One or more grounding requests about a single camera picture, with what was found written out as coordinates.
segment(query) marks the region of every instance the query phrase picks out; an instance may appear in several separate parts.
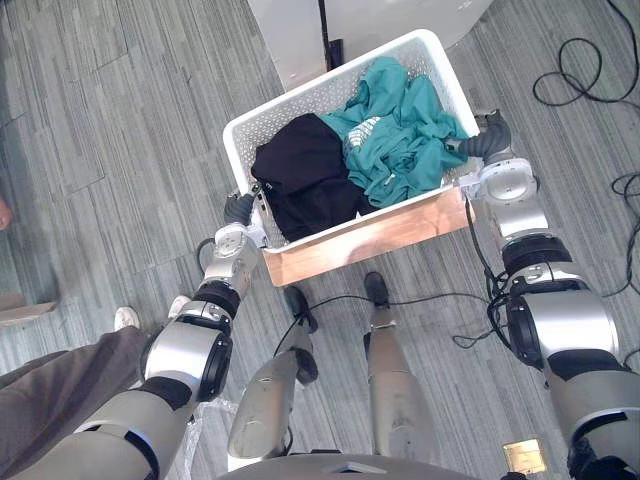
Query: plastic basket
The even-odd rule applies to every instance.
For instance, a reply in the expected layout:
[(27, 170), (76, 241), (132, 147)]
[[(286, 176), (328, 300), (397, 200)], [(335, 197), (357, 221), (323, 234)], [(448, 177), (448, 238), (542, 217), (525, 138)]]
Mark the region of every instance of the plastic basket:
[[(254, 181), (251, 177), (251, 166), (255, 161), (256, 147), (267, 143), (278, 130), (304, 113), (327, 113), (344, 106), (356, 93), (363, 73), (381, 56), (394, 57), (409, 70), (409, 76), (412, 78), (427, 75), (438, 93), (442, 108), (458, 119), (468, 135), (478, 133), (473, 113), (438, 37), (429, 30), (415, 30), (229, 122), (224, 129), (223, 140), (240, 192), (248, 192), (249, 185)], [(282, 236), (266, 203), (258, 205), (256, 202), (253, 221), (261, 223), (264, 227), (267, 234), (267, 251), (284, 252), (324, 235), (333, 234), (342, 228), (351, 227), (372, 216), (437, 195), (453, 186), (460, 177), (477, 172), (480, 167), (479, 162), (470, 159), (467, 164), (446, 172), (440, 189), (292, 243), (287, 242)]]

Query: gray carpet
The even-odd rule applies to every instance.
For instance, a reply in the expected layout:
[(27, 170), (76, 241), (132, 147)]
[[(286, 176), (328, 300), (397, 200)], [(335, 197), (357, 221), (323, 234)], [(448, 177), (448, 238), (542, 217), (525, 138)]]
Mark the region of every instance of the gray carpet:
[[(639, 4), (618, 3), (640, 27)], [(6, 372), (95, 341), (110, 330), (119, 305), (136, 308), (150, 326), (162, 321), (176, 294), (193, 291), (199, 278), (192, 251), (220, 225), (233, 188), (222, 129), (281, 86), (245, 1), (4, 0), (0, 34), (0, 182), (15, 212), (12, 227), (0, 234), (0, 290), (59, 302), (38, 321), (0, 331)], [(570, 36), (603, 47), (606, 73), (597, 92), (623, 91), (632, 76), (629, 40), (601, 1), (496, 0), (448, 54), (472, 106), (503, 110), (517, 151), (541, 177), (551, 222), (593, 287), (606, 291), (622, 281), (631, 228), (608, 184), (638, 168), (638, 115), (623, 105), (536, 103), (533, 81), (554, 68), (557, 48)], [(593, 72), (586, 61), (576, 68), (585, 78)], [(547, 91), (554, 98), (570, 93), (558, 83)], [(639, 101), (640, 91), (630, 99)], [(481, 233), (497, 269), (490, 234)], [(373, 269), (385, 275), (396, 300), (482, 292), (464, 230), (302, 288), (312, 301), (363, 293), (362, 278)], [(640, 344), (640, 298), (625, 292), (606, 304), (622, 351)], [(294, 451), (370, 450), (361, 347), (368, 315), (368, 305), (348, 300), (317, 311), (320, 379), (297, 393)], [(399, 307), (397, 316), (434, 411), (440, 465), (496, 479), (506, 470), (502, 445), (539, 436), (550, 471), (537, 478), (567, 477), (566, 448), (542, 377), (495, 338), (469, 351), (450, 341), (453, 333), (486, 329), (482, 304), (442, 299)], [(281, 293), (261, 264), (236, 322), (225, 399), (240, 399), (287, 323)], [(231, 420), (224, 409), (206, 409), (192, 478), (225, 470)], [(186, 471), (183, 453), (175, 478)]]

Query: gray trousers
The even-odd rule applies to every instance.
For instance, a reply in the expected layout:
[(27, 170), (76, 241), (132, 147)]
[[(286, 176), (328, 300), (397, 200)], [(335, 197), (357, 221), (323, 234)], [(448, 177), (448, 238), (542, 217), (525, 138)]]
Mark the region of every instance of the gray trousers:
[(126, 327), (98, 343), (56, 352), (0, 377), (0, 478), (44, 456), (137, 379), (147, 335)]

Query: cable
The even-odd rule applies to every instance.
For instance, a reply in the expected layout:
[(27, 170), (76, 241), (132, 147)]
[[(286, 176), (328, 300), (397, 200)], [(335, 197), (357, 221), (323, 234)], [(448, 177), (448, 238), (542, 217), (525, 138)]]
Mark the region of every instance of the cable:
[(629, 366), (629, 360), (631, 360), (631, 357), (633, 357), (636, 353), (640, 353), (640, 348), (636, 348), (635, 350), (631, 350), (629, 353), (627, 353), (627, 355), (624, 357), (624, 360), (622, 361), (622, 366), (624, 368), (626, 368), (627, 370), (633, 370), (630, 366)]
[[(602, 75), (602, 51), (591, 40), (588, 40), (582, 37), (573, 37), (565, 41), (560, 46), (560, 50), (558, 50), (558, 70), (553, 72), (547, 72), (540, 75), (536, 79), (536, 81), (533, 83), (532, 92), (533, 92), (533, 96), (537, 101), (550, 107), (561, 107), (561, 106), (569, 105), (575, 102), (576, 100), (578, 100), (579, 98), (584, 97), (588, 100), (591, 100), (593, 102), (598, 102), (598, 103), (624, 103), (640, 111), (640, 104), (625, 100), (638, 85), (638, 80), (640, 77), (640, 59), (638, 58), (638, 45), (636, 41), (636, 33), (633, 29), (631, 22), (629, 21), (629, 18), (624, 13), (622, 13), (622, 11), (618, 8), (618, 6), (615, 3), (613, 3), (612, 0), (607, 0), (607, 5), (609, 5), (609, 7), (613, 9), (615, 14), (618, 17), (620, 17), (620, 19), (625, 25), (625, 28), (629, 32), (629, 37), (631, 39), (631, 45), (633, 48), (634, 65), (633, 65), (633, 79), (631, 80), (631, 84), (629, 85), (629, 88), (627, 88), (627, 90), (619, 97), (612, 97), (612, 98), (601, 97), (591, 93), (591, 89), (600, 81), (600, 76)], [(596, 63), (597, 63), (596, 72), (593, 78), (591, 79), (591, 81), (588, 82), (587, 86), (585, 86), (585, 83), (579, 80), (575, 75), (567, 72), (567, 70), (565, 69), (565, 65), (563, 63), (563, 54), (565, 53), (565, 49), (573, 43), (586, 44), (596, 54)], [(555, 76), (559, 76), (560, 78), (562, 78), (562, 80), (564, 80), (573, 90), (576, 91), (576, 95), (570, 98), (569, 100), (561, 101), (561, 102), (550, 101), (542, 98), (540, 96), (540, 93), (538, 92), (538, 87), (540, 86), (540, 83), (542, 82), (542, 80), (544, 80), (547, 77), (555, 77)], [(640, 294), (640, 288), (638, 288), (638, 286), (633, 283), (633, 247), (635, 246), (638, 232), (640, 232), (640, 212), (637, 209), (635, 209), (629, 201), (631, 197), (636, 197), (640, 195), (640, 192), (629, 193), (629, 189), (631, 188), (631, 185), (639, 177), (640, 177), (640, 172), (627, 173), (625, 175), (621, 175), (620, 177), (616, 178), (611, 183), (611, 190), (616, 195), (623, 197), (626, 207), (632, 212), (633, 216), (635, 217), (635, 223), (632, 228), (632, 232), (629, 236), (629, 239), (627, 241), (625, 282), (621, 287), (617, 288), (616, 290), (609, 293), (602, 294), (601, 296), (603, 298), (609, 298), (609, 297), (618, 295), (624, 292), (629, 287), (631, 287), (636, 293)]]
[(473, 226), (473, 219), (471, 218), (471, 203), (469, 199), (466, 198), (464, 202), (464, 210), (467, 215), (467, 224), (469, 225), (469, 231), (471, 232), (471, 240), (473, 242), (473, 248), (476, 251), (476, 255), (480, 259), (480, 263), (482, 263), (482, 267), (484, 269), (484, 276), (486, 280), (486, 289), (487, 295), (491, 298), (494, 295), (494, 287), (498, 284), (497, 277), (493, 274), (491, 270), (491, 266), (484, 254), (482, 253), (482, 249), (480, 248), (480, 243), (478, 242), (478, 236), (476, 235), (476, 229)]
[(324, 63), (327, 72), (331, 70), (331, 47), (329, 46), (329, 34), (327, 32), (327, 11), (324, 0), (318, 0), (318, 10), (320, 11), (320, 33), (322, 34), (322, 47), (324, 48)]
[[(502, 272), (498, 276), (494, 275), (489, 262), (487, 261), (484, 253), (482, 252), (482, 249), (480, 248), (476, 229), (471, 218), (471, 203), (469, 202), (468, 198), (465, 199), (464, 209), (467, 215), (467, 224), (469, 225), (469, 232), (471, 233), (473, 248), (476, 251), (476, 255), (480, 259), (480, 263), (482, 263), (482, 266), (484, 268), (485, 287), (487, 290), (487, 295), (491, 299), (489, 305), (487, 305), (487, 318), (489, 319), (489, 323), (491, 324), (491, 330), (485, 332), (486, 334), (480, 335), (480, 337), (477, 337), (477, 339), (474, 339), (472, 337), (471, 340), (475, 341), (472, 342), (469, 348), (475, 345), (479, 340), (487, 338), (492, 333), (495, 333), (500, 342), (502, 342), (502, 344), (507, 348), (507, 350), (511, 350), (511, 343), (509, 342), (509, 339), (506, 337), (506, 335), (502, 333), (503, 327), (500, 326), (500, 308), (507, 303), (507, 300), (509, 298), (508, 295), (504, 293), (504, 289), (506, 287), (509, 276), (507, 272)], [(464, 348), (456, 340), (453, 341), (456, 345)]]
[[(500, 325), (500, 329), (503, 329), (506, 326), (507, 325)], [(477, 337), (468, 337), (466, 335), (452, 335), (451, 340), (453, 341), (453, 343), (455, 343), (458, 347), (462, 348), (463, 350), (469, 350), (470, 348), (474, 347), (475, 344), (478, 343), (480, 340), (484, 340), (494, 332), (495, 330), (492, 328), (491, 330), (487, 330), (486, 332), (481, 333)]]
[[(638, 232), (640, 232), (640, 211), (636, 207), (634, 207), (630, 201), (632, 197), (640, 196), (640, 191), (631, 191), (633, 182), (636, 182), (637, 180), (640, 180), (640, 171), (621, 175), (613, 182), (611, 182), (611, 190), (614, 194), (623, 198), (625, 207), (627, 207), (627, 209), (633, 215), (635, 223), (633, 225), (633, 228), (631, 229), (629, 239), (627, 240), (625, 282), (620, 288), (614, 290), (613, 292), (602, 295), (603, 298), (609, 298), (613, 297), (614, 295), (618, 295), (619, 293), (624, 292), (629, 287), (631, 287), (636, 293), (640, 294), (638, 286), (633, 283), (633, 249), (635, 247), (636, 238), (638, 237)], [(621, 189), (619, 185), (622, 182), (624, 182), (624, 187)]]
[(287, 328), (287, 331), (284, 332), (284, 335), (282, 335), (282, 337), (280, 337), (280, 341), (278, 342), (278, 346), (273, 351), (273, 356), (274, 357), (278, 354), (278, 350), (280, 350), (280, 347), (282, 346), (282, 343), (284, 342), (284, 339), (287, 338), (287, 335), (289, 335), (289, 332), (296, 325), (296, 323), (300, 322), (300, 319), (301, 319), (300, 317), (296, 317), (293, 320), (293, 322), (291, 322), (291, 325), (289, 325), (289, 328)]
[[(428, 297), (417, 298), (415, 300), (405, 300), (405, 301), (402, 301), (402, 302), (389, 302), (389, 306), (413, 305), (413, 304), (416, 304), (416, 303), (428, 302), (428, 301), (431, 301), (431, 300), (436, 300), (438, 298), (447, 298), (447, 297), (472, 298), (474, 300), (478, 300), (478, 301), (481, 301), (481, 302), (483, 302), (483, 303), (485, 303), (487, 305), (490, 305), (490, 302), (486, 298), (482, 298), (480, 295), (475, 295), (473, 293), (449, 292), (449, 293), (437, 293), (437, 294), (434, 294), (434, 295), (430, 295)], [(294, 318), (294, 320), (291, 322), (291, 324), (289, 325), (287, 330), (284, 332), (284, 335), (282, 335), (282, 337), (280, 338), (280, 341), (278, 342), (278, 346), (276, 347), (276, 349), (273, 352), (273, 356), (274, 357), (276, 356), (276, 354), (278, 353), (278, 350), (280, 349), (280, 347), (282, 346), (282, 343), (284, 342), (284, 339), (287, 337), (287, 335), (289, 335), (289, 332), (291, 331), (291, 329), (296, 324), (298, 324), (298, 322), (302, 318), (305, 317), (305, 314), (307, 312), (310, 312), (311, 310), (314, 310), (314, 309), (316, 309), (318, 307), (322, 307), (323, 305), (326, 305), (328, 303), (335, 302), (337, 300), (343, 300), (343, 299), (364, 300), (365, 302), (371, 302), (371, 300), (369, 300), (367, 297), (362, 297), (360, 295), (338, 295), (336, 297), (327, 298), (326, 300), (323, 300), (321, 302), (316, 303), (315, 305), (310, 306), (306, 312), (302, 312), (298, 317)], [(495, 330), (492, 328), (490, 331), (483, 333), (479, 337), (467, 337), (467, 336), (464, 336), (464, 335), (453, 335), (451, 337), (451, 340), (453, 340), (453, 343), (455, 343), (460, 348), (468, 349), (468, 348), (471, 348), (473, 345), (475, 345), (479, 340), (483, 340), (483, 339), (487, 338), (494, 331)], [(471, 345), (469, 345), (469, 346), (464, 346), (464, 344), (460, 343), (458, 341), (458, 339), (472, 341), (473, 343)]]
[(291, 451), (291, 447), (293, 446), (293, 431), (291, 430), (291, 426), (287, 426), (287, 431), (289, 432), (289, 443), (284, 448), (284, 452), (282, 452), (283, 457), (286, 457), (287, 455), (289, 455), (289, 452)]
[[(564, 42), (560, 46), (560, 50), (558, 51), (558, 70), (553, 72), (547, 72), (540, 75), (536, 79), (536, 81), (533, 83), (533, 87), (532, 87), (533, 96), (540, 103), (543, 103), (544, 105), (547, 105), (549, 107), (562, 107), (575, 102), (579, 98), (584, 97), (588, 100), (591, 100), (593, 102), (599, 102), (599, 103), (624, 103), (640, 111), (639, 104), (625, 100), (625, 98), (627, 98), (631, 94), (631, 92), (636, 88), (636, 85), (638, 84), (638, 77), (640, 76), (640, 61), (638, 59), (638, 45), (636, 43), (636, 34), (635, 34), (635, 31), (633, 30), (633, 26), (631, 25), (631, 22), (625, 16), (625, 14), (620, 11), (618, 6), (615, 5), (612, 0), (607, 0), (607, 4), (613, 9), (616, 15), (620, 17), (620, 19), (624, 22), (624, 25), (627, 31), (629, 32), (629, 36), (631, 38), (631, 43), (633, 46), (634, 70), (633, 70), (633, 79), (631, 80), (631, 85), (629, 86), (629, 88), (625, 91), (625, 93), (623, 93), (617, 98), (606, 98), (606, 97), (601, 97), (591, 93), (591, 89), (599, 82), (600, 76), (602, 74), (602, 52), (600, 48), (591, 40), (587, 40), (586, 38), (582, 38), (582, 37), (573, 37), (567, 40), (566, 42)], [(596, 54), (596, 60), (597, 60), (596, 73), (594, 74), (593, 78), (591, 79), (590, 82), (588, 82), (588, 85), (586, 86), (585, 86), (585, 83), (583, 83), (581, 80), (578, 79), (578, 77), (576, 77), (572, 73), (567, 72), (567, 70), (565, 69), (565, 65), (562, 61), (563, 54), (565, 53), (565, 49), (573, 43), (584, 43), (589, 47), (591, 47), (591, 49)], [(576, 95), (574, 97), (565, 101), (560, 101), (560, 102), (554, 102), (554, 101), (546, 100), (542, 98), (542, 96), (538, 92), (538, 87), (540, 86), (540, 82), (542, 82), (547, 77), (557, 77), (557, 76), (562, 78), (562, 80), (564, 80), (573, 90), (576, 91)]]
[(206, 247), (207, 245), (209, 245), (210, 243), (214, 244), (216, 243), (216, 239), (211, 237), (211, 238), (205, 238), (203, 241), (201, 241), (198, 246), (196, 247), (196, 252), (195, 252), (195, 256), (196, 256), (196, 263), (198, 264), (198, 270), (200, 270), (200, 275), (202, 275), (204, 277), (204, 267), (202, 266), (202, 261), (200, 260), (200, 255), (202, 254), (202, 249), (204, 247)]

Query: teal clothing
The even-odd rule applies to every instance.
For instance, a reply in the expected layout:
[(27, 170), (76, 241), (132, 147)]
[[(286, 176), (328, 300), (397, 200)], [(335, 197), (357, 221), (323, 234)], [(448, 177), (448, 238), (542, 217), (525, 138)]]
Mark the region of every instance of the teal clothing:
[(393, 58), (378, 58), (345, 108), (320, 118), (343, 141), (349, 180), (364, 188), (375, 207), (439, 188), (444, 170), (467, 161), (444, 148), (444, 138), (467, 134), (442, 111), (429, 79), (409, 80)]

